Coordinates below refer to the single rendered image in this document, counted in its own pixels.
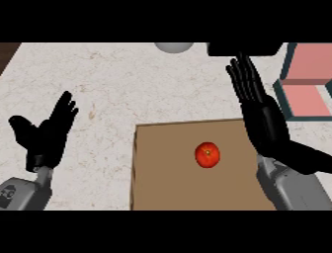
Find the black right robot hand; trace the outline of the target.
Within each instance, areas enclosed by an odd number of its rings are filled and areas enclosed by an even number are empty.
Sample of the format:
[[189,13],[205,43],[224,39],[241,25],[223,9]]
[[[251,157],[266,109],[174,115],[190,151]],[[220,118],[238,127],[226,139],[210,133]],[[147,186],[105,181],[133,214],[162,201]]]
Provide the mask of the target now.
[[289,139],[288,127],[275,98],[248,55],[239,53],[226,66],[249,141],[257,152],[303,175],[332,174],[332,155]]

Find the teal box with pink interior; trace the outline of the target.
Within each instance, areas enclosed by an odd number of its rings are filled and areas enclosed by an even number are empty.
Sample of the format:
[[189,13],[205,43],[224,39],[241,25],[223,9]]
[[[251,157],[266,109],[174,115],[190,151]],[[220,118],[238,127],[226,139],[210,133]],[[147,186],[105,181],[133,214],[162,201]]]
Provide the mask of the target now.
[[332,122],[332,43],[286,45],[273,88],[288,122]]

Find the red tomato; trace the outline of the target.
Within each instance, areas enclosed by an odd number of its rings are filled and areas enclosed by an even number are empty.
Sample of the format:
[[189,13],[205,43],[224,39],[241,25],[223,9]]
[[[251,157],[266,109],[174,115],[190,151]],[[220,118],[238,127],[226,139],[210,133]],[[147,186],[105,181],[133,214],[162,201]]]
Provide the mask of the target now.
[[196,146],[195,161],[202,168],[213,168],[220,162],[220,150],[213,142],[202,142]]

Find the brown flat tray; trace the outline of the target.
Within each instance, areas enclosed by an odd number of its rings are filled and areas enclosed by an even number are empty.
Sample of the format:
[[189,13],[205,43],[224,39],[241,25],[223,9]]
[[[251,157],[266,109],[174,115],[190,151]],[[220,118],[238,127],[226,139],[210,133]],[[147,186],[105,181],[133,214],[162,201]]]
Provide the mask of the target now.
[[[220,150],[211,168],[195,160],[195,148],[204,142]],[[241,119],[139,125],[131,209],[270,211],[275,206],[257,170],[257,151]]]

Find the grey round object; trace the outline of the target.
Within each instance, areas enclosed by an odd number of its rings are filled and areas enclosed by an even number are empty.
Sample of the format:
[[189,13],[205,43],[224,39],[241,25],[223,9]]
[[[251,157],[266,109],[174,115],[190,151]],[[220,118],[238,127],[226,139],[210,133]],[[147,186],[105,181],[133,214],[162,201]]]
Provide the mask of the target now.
[[156,48],[165,53],[183,53],[192,47],[192,42],[156,42]]

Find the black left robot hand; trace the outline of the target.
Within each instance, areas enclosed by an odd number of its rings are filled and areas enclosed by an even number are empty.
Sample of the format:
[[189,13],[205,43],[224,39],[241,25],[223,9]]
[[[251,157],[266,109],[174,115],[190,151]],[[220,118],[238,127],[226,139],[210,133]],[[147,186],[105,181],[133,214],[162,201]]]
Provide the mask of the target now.
[[50,117],[35,126],[22,116],[11,116],[9,124],[16,142],[25,147],[26,171],[35,173],[41,167],[54,169],[60,163],[66,136],[72,127],[78,108],[72,95],[65,91],[54,104]]

